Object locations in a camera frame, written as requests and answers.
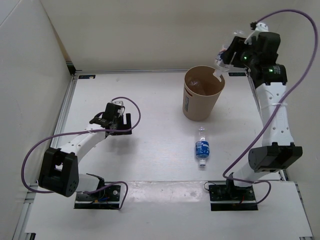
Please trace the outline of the clear plastic bottle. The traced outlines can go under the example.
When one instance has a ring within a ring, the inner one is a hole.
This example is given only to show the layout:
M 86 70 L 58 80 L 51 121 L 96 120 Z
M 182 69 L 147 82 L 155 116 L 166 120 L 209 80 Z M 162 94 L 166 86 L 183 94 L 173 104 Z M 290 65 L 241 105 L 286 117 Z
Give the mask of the clear plastic bottle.
M 200 78 L 191 77 L 188 80 L 188 87 L 191 88 L 202 88 L 202 80 Z

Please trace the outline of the small clear labelled bottle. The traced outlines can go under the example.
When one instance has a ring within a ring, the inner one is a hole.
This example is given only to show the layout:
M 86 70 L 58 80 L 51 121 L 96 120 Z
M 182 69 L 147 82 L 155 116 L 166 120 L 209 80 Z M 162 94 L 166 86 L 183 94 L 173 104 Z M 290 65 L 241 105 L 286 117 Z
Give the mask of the small clear labelled bottle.
M 242 71 L 241 68 L 235 67 L 230 64 L 225 64 L 222 60 L 222 54 L 228 49 L 228 47 L 231 45 L 234 37 L 246 37 L 247 35 L 242 30 L 235 30 L 231 36 L 225 39 L 224 44 L 222 45 L 220 51 L 218 52 L 217 56 L 215 57 L 215 72 L 213 75 L 215 77 L 220 77 L 225 72 L 240 72 Z

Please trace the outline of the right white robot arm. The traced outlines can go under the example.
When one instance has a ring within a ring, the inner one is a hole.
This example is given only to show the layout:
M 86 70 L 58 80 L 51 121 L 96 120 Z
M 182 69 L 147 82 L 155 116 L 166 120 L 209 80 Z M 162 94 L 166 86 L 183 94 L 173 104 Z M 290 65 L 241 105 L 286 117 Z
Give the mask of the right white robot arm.
M 285 66 L 276 63 L 280 42 L 280 35 L 274 32 L 260 32 L 251 43 L 235 36 L 221 55 L 223 63 L 246 69 L 263 125 L 257 136 L 262 139 L 261 146 L 251 143 L 245 150 L 248 162 L 230 175 L 223 174 L 228 184 L 224 193 L 230 200 L 238 199 L 243 188 L 263 176 L 287 169 L 303 155 L 302 147 L 294 143 L 283 100 L 288 79 Z

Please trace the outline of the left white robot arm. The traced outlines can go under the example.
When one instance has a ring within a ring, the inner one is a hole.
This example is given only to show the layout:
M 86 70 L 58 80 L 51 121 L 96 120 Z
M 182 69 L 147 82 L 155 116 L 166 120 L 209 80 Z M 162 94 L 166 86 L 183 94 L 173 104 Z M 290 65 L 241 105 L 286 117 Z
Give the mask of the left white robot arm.
M 122 101 L 109 102 L 104 112 L 89 121 L 84 133 L 58 148 L 49 147 L 43 156 L 38 185 L 65 197 L 73 193 L 84 193 L 94 200 L 102 199 L 105 195 L 104 179 L 94 174 L 80 174 L 79 163 L 108 136 L 132 134 L 131 115 L 124 115 L 124 110 Z

